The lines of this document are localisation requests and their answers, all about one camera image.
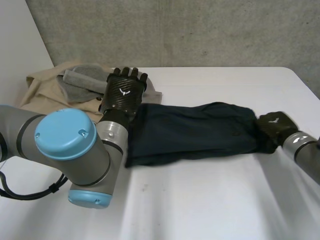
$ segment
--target white table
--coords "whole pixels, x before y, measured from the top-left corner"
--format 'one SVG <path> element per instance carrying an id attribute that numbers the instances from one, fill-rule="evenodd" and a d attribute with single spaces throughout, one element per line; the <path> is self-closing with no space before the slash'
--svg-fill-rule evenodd
<path id="1" fill-rule="evenodd" d="M 285 111 L 300 129 L 320 136 L 320 101 L 282 67 L 141 68 L 163 104 L 226 102 L 257 116 Z M 27 194 L 60 175 L 40 164 L 10 159 L 9 186 Z M 272 155 L 180 161 L 122 168 L 105 210 L 72 205 L 70 183 L 43 199 L 0 198 L 4 240 L 318 240 L 320 186 L 281 149 Z"/>

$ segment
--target logo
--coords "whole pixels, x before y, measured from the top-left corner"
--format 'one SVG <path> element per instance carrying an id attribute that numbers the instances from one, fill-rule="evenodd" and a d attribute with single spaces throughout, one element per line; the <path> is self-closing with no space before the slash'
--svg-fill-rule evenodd
<path id="1" fill-rule="evenodd" d="M 269 121 L 268 123 L 271 123 L 271 124 L 277 124 L 279 121 L 279 118 L 277 117 L 274 121 Z"/>
<path id="2" fill-rule="evenodd" d="M 129 94 L 131 91 L 122 91 L 122 89 L 121 88 L 119 88 L 119 90 L 120 90 L 120 92 L 123 94 L 123 96 L 124 95 L 127 95 L 127 94 Z"/>

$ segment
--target clothing pile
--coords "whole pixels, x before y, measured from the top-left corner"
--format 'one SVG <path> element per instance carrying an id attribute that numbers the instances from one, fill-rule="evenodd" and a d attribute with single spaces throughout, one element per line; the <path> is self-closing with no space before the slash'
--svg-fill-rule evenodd
<path id="1" fill-rule="evenodd" d="M 80 109 L 97 123 L 102 117 L 99 105 L 107 77 L 113 71 L 103 65 L 74 61 L 32 73 L 26 77 L 28 91 L 19 107 L 45 115 L 59 109 Z M 161 104 L 162 93 L 155 91 L 150 79 L 146 83 L 142 103 Z"/>
<path id="2" fill-rule="evenodd" d="M 21 109 L 49 114 L 63 108 L 84 111 L 99 122 L 99 105 L 113 70 L 98 64 L 66 62 L 33 73 Z M 214 102 L 197 107 L 161 105 L 162 93 L 150 81 L 129 128 L 126 167 L 158 166 L 248 153 L 273 153 L 277 145 L 256 126 L 246 107 Z"/>

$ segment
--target white wall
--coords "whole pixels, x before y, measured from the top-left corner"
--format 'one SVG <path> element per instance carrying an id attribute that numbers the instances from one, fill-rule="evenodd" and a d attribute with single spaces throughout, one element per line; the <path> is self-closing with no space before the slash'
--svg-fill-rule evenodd
<path id="1" fill-rule="evenodd" d="M 19 104 L 26 76 L 52 67 L 26 2 L 0 0 L 0 104 Z"/>

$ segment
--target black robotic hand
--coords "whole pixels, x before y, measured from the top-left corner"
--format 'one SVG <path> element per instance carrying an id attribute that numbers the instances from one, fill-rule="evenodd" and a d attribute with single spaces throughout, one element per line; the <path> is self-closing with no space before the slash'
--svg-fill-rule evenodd
<path id="1" fill-rule="evenodd" d="M 119 68 L 114 69 L 107 78 L 107 86 L 99 111 L 105 114 L 108 111 L 122 111 L 130 121 L 136 115 L 137 109 L 142 102 L 142 95 L 147 88 L 148 75 L 143 73 L 138 78 L 138 69 L 133 68 L 129 76 L 129 67 L 122 72 Z"/>
<path id="2" fill-rule="evenodd" d="M 282 111 L 261 115 L 256 124 L 277 146 L 282 146 L 287 137 L 299 132 L 297 125 Z"/>

